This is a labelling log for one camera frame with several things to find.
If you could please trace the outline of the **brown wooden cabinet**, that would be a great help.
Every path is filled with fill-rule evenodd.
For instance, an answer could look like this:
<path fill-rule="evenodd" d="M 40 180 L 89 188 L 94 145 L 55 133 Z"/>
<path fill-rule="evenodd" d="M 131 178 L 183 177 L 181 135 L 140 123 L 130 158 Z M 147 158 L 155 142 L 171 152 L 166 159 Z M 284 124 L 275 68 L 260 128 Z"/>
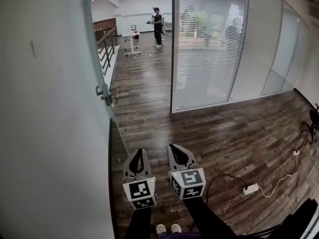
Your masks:
<path fill-rule="evenodd" d="M 117 24 L 115 18 L 94 22 L 93 28 L 96 41 L 100 40 L 112 28 L 114 28 L 115 34 L 117 34 Z"/>

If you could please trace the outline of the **white rolling table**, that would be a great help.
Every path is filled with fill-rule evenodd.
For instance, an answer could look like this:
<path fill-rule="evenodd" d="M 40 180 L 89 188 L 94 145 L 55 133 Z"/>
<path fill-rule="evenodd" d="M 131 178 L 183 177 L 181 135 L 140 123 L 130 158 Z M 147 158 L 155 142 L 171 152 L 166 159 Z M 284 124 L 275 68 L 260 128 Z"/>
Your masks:
<path fill-rule="evenodd" d="M 134 58 L 136 58 L 137 55 L 141 54 L 140 51 L 137 51 L 138 46 L 134 45 L 134 41 L 133 41 L 133 38 L 139 35 L 140 33 L 137 30 L 122 32 L 122 37 L 125 38 L 126 40 L 129 40 L 129 43 L 130 43 L 130 52 L 125 53 L 126 57 L 133 56 Z"/>

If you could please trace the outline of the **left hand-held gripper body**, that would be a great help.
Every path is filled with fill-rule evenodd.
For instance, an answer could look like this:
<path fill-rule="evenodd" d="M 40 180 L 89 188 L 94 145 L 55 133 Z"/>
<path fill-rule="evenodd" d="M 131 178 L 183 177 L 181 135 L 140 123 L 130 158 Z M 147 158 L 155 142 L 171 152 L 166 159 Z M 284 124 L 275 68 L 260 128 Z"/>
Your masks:
<path fill-rule="evenodd" d="M 158 183 L 156 177 L 125 176 L 123 188 L 130 205 L 134 210 L 141 210 L 157 205 Z"/>

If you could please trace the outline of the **person's right forearm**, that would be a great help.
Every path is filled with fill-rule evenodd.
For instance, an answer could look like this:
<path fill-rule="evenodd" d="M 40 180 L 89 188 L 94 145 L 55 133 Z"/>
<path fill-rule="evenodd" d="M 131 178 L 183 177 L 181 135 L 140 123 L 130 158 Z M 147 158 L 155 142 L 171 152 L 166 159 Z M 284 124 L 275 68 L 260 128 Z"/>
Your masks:
<path fill-rule="evenodd" d="M 201 197 L 183 200 L 202 239 L 238 239 L 238 236 L 205 204 Z"/>

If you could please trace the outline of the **black office chair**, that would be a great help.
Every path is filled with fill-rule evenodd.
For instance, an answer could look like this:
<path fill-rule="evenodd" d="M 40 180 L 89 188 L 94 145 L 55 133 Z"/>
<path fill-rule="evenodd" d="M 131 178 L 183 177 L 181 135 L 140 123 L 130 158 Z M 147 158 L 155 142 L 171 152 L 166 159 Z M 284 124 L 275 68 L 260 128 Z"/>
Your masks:
<path fill-rule="evenodd" d="M 315 109 L 309 111 L 311 125 L 309 125 L 305 121 L 302 122 L 302 125 L 305 125 L 307 129 L 301 130 L 301 133 L 307 131 L 311 135 L 310 144 L 313 144 L 318 140 L 317 133 L 319 132 L 319 105 L 315 103 L 315 106 Z"/>

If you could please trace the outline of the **person's left forearm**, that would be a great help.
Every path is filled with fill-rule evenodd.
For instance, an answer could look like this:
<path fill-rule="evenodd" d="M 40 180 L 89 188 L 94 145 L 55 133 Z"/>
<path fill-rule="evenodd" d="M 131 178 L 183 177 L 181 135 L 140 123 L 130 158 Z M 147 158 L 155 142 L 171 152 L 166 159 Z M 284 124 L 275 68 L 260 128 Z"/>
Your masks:
<path fill-rule="evenodd" d="M 134 210 L 124 239 L 150 239 L 151 214 L 151 207 Z"/>

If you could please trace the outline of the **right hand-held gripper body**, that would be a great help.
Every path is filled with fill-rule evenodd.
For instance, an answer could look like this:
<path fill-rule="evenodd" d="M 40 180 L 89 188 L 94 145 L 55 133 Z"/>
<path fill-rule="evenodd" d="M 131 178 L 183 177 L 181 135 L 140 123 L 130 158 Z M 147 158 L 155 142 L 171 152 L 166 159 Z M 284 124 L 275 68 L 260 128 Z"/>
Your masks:
<path fill-rule="evenodd" d="M 191 199 L 203 195 L 206 180 L 204 170 L 198 163 L 186 167 L 169 164 L 169 185 L 179 199 Z"/>

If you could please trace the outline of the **glass partition panel with blinds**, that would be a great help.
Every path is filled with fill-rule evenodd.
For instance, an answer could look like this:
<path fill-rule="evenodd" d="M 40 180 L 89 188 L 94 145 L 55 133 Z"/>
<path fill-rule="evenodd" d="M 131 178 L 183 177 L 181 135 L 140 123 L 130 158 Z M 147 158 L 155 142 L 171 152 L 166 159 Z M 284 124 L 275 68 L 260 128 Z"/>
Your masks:
<path fill-rule="evenodd" d="M 306 48 L 308 44 L 309 28 L 301 20 L 299 24 L 298 37 L 296 42 L 296 47 L 292 59 L 292 63 L 282 87 L 282 91 L 291 91 L 295 87 L 299 74 L 302 70 L 303 61 L 306 53 Z"/>
<path fill-rule="evenodd" d="M 180 0 L 176 113 L 229 101 L 248 0 Z"/>
<path fill-rule="evenodd" d="M 298 37 L 300 19 L 295 11 L 283 2 L 279 42 L 273 65 L 262 95 L 268 96 L 283 91 Z"/>
<path fill-rule="evenodd" d="M 249 0 L 245 39 L 230 101 L 261 96 L 274 62 L 282 0 Z"/>

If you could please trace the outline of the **frosted glass door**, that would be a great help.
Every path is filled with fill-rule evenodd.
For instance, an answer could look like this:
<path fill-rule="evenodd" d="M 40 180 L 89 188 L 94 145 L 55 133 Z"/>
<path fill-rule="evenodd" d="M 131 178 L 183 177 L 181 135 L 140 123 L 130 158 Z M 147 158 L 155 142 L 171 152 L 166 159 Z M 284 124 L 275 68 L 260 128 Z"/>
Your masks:
<path fill-rule="evenodd" d="M 90 55 L 92 57 L 94 73 L 97 78 L 97 85 L 99 85 L 99 91 L 100 91 L 104 87 L 105 80 L 101 70 L 101 64 L 99 62 L 97 43 L 96 43 L 95 34 L 93 30 L 90 0 L 83 0 L 83 9 L 84 9 L 84 18 L 85 18 L 85 28 L 86 28 L 87 37 L 88 37 L 88 46 L 90 50 Z M 125 158 L 129 156 L 129 152 L 123 141 L 122 135 L 120 133 L 120 128 L 115 116 L 114 108 L 111 106 L 107 106 L 104 100 L 101 100 L 101 102 L 103 102 L 103 106 L 111 120 L 110 125 L 112 126 L 112 129 L 117 130 L 116 133 L 113 133 L 113 132 L 109 133 L 109 136 L 111 137 L 111 140 L 112 140 L 111 145 L 118 146 L 119 153 L 116 154 L 116 157 L 120 158 L 123 161 Z"/>

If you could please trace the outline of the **person's purple garment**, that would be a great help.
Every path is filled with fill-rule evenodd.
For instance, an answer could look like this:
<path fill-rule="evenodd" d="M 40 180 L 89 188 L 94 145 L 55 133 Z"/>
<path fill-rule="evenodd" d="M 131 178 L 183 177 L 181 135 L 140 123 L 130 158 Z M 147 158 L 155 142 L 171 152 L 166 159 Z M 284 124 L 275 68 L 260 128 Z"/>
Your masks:
<path fill-rule="evenodd" d="M 161 234 L 157 239 L 201 239 L 201 234 L 198 232 Z"/>

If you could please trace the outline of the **white power strip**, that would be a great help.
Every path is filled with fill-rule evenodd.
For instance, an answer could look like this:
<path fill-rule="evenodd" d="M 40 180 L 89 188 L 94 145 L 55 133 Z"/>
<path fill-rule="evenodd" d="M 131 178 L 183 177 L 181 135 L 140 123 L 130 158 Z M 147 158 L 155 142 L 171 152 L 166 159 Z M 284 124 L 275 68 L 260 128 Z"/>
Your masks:
<path fill-rule="evenodd" d="M 243 188 L 243 194 L 249 195 L 249 194 L 252 194 L 254 192 L 257 192 L 258 190 L 259 190 L 259 186 L 256 183 L 256 184 L 253 184 L 253 185 L 250 185 L 250 186 Z"/>

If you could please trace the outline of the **wooden handrail railing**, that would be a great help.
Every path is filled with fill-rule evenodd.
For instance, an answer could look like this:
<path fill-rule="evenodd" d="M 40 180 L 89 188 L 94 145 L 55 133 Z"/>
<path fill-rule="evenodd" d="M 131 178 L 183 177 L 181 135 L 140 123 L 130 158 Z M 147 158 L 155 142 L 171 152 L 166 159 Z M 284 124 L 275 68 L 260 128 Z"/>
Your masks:
<path fill-rule="evenodd" d="M 107 31 L 104 30 L 103 34 L 104 35 L 97 41 L 97 49 L 101 70 L 103 76 L 106 76 L 107 72 L 111 68 L 111 60 L 115 58 L 115 51 L 118 42 L 114 27 Z"/>

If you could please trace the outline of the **silver door lever handle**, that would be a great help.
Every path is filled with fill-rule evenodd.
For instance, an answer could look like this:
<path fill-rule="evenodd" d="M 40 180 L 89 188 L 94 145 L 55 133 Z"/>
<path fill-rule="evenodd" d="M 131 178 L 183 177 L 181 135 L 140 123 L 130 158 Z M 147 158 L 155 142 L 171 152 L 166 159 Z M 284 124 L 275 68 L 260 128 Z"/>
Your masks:
<path fill-rule="evenodd" d="M 96 86 L 95 92 L 97 96 L 100 96 L 101 100 L 104 100 L 107 106 L 114 107 L 114 104 L 118 103 L 119 96 L 113 94 L 117 88 L 115 86 L 108 86 L 104 84 L 104 87 L 99 91 L 99 85 Z"/>

